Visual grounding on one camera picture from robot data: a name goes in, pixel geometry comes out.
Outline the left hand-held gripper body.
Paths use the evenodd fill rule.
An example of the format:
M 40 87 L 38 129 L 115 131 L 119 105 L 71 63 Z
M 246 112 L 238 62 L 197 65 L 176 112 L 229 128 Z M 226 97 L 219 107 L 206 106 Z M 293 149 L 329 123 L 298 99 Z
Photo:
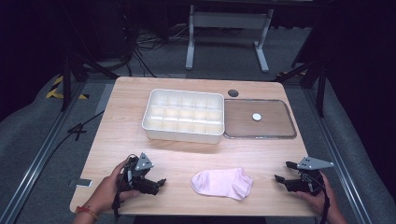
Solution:
M 120 192 L 137 190 L 140 193 L 146 193 L 147 188 L 158 187 L 157 182 L 146 179 L 146 174 L 153 167 L 153 163 L 145 153 L 141 153 L 139 157 L 130 155 L 120 180 Z

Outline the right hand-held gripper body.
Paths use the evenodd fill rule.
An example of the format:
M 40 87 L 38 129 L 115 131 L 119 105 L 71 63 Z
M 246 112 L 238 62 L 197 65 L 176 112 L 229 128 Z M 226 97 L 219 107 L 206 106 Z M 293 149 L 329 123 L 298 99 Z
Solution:
M 308 192 L 313 196 L 317 196 L 325 190 L 321 169 L 333 168 L 334 163 L 331 161 L 323 161 L 309 156 L 302 158 L 298 162 L 299 170 L 298 179 L 286 180 L 285 187 L 287 191 Z

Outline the pink sock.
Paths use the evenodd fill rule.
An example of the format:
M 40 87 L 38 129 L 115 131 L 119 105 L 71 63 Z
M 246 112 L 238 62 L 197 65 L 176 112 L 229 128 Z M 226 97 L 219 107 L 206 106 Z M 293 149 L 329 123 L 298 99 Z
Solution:
M 191 187 L 198 194 L 238 201 L 249 195 L 252 185 L 253 179 L 243 168 L 205 170 L 191 178 Z

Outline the person's right hand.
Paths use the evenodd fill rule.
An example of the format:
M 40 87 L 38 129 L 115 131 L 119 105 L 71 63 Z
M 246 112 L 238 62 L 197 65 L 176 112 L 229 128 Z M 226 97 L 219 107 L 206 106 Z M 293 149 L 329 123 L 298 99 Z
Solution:
M 338 205 L 336 202 L 334 190 L 332 189 L 332 186 L 331 186 L 327 176 L 325 174 L 322 174 L 322 177 L 323 177 L 323 181 L 324 181 L 324 187 L 326 189 L 325 192 L 327 193 L 329 202 L 330 202 L 330 207 L 329 207 L 329 211 L 328 211 L 328 215 L 330 215 L 338 209 Z M 317 212 L 318 214 L 321 214 L 324 211 L 324 205 L 325 205 L 324 193 L 325 192 L 322 191 L 317 196 L 313 196 L 307 192 L 297 191 L 295 193 L 295 195 L 297 197 L 299 197 L 300 199 L 308 202 L 312 206 L 312 208 L 315 212 Z

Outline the person's left hand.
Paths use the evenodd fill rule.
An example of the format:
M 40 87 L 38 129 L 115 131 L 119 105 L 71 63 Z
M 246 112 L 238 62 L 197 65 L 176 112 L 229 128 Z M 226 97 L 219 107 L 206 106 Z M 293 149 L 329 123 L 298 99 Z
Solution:
M 96 215 L 112 208 L 113 201 L 118 192 L 121 171 L 126 161 L 118 164 L 109 176 L 106 176 L 97 186 L 90 199 L 84 205 Z

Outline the clear plastic box lid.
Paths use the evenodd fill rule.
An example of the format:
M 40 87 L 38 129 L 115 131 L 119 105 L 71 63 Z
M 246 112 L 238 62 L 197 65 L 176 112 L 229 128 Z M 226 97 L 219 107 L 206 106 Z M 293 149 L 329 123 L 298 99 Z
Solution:
M 287 105 L 281 100 L 226 99 L 224 135 L 228 138 L 291 139 L 296 129 Z M 253 113 L 262 115 L 260 121 Z

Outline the white compartment storage box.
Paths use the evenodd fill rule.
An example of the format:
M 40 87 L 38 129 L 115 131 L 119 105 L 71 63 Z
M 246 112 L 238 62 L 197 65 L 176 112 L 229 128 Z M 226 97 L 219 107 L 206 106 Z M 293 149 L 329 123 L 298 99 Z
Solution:
M 142 127 L 150 139 L 218 144 L 225 131 L 219 93 L 155 89 Z

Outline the black tripod stand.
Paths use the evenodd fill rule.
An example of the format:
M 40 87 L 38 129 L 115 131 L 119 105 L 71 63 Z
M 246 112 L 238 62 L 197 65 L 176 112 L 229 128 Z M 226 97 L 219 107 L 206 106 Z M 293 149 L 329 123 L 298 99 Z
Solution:
M 318 83 L 317 97 L 316 97 L 316 109 L 318 114 L 323 118 L 324 111 L 324 93 L 326 85 L 326 63 L 324 60 L 316 60 L 310 63 L 304 63 L 297 68 L 290 70 L 289 72 L 279 73 L 273 82 L 282 83 L 292 77 L 295 77 L 302 72 L 305 72 L 304 77 L 300 81 L 300 86 L 303 89 L 311 89 L 315 83 Z
M 84 64 L 90 66 L 93 70 L 109 77 L 111 79 L 117 79 L 119 76 L 110 72 L 108 69 L 104 68 L 99 63 L 93 61 L 92 59 L 84 56 L 81 53 L 70 51 L 64 56 L 64 66 L 63 66 L 63 79 L 64 79 L 64 98 L 63 106 L 61 111 L 64 112 L 67 107 L 71 104 L 72 91 L 71 91 L 71 76 L 74 76 L 77 82 L 86 82 L 88 80 L 88 73 Z

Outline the metal floor rail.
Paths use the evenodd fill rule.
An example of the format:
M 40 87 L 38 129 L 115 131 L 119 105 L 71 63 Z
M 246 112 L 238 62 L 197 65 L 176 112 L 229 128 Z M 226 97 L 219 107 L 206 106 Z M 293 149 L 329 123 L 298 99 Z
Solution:
M 314 94 L 310 90 L 303 90 L 304 97 L 308 102 L 311 112 L 314 114 L 314 119 L 318 124 L 321 133 L 324 135 L 326 145 L 328 147 L 328 152 L 332 161 L 335 164 L 335 171 L 340 178 L 340 182 L 343 186 L 344 192 L 348 198 L 351 208 L 355 214 L 356 219 L 360 224 L 373 224 L 366 207 L 361 200 L 361 196 L 358 193 L 356 185 L 351 178 L 351 175 L 347 169 L 346 163 L 342 159 L 342 156 L 338 150 L 335 141 L 333 140 L 332 134 L 325 122 L 316 108 L 316 99 Z
M 23 209 L 35 186 L 37 179 L 40 177 L 40 174 L 50 160 L 50 157 L 55 152 L 55 149 L 53 148 L 55 140 L 58 137 L 71 108 L 78 100 L 78 97 L 82 93 L 84 87 L 85 83 L 78 82 L 73 88 L 68 100 L 68 106 L 64 111 L 58 113 L 56 120 L 53 122 L 42 146 L 24 173 L 21 183 L 10 199 L 5 211 L 3 212 L 2 216 L 0 216 L 0 224 L 15 224 L 17 221 L 21 210 Z

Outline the white metal table frame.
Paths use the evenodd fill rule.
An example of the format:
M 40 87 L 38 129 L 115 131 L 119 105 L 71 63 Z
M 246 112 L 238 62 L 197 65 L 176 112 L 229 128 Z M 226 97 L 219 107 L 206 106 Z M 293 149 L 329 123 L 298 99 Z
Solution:
M 231 12 L 207 12 L 197 11 L 194 5 L 190 6 L 189 15 L 189 43 L 185 68 L 191 70 L 194 60 L 194 29 L 195 28 L 231 28 L 231 29 L 251 29 L 260 30 L 261 37 L 253 43 L 256 55 L 264 73 L 269 72 L 263 44 L 267 36 L 274 11 L 268 9 L 263 14 L 231 13 Z

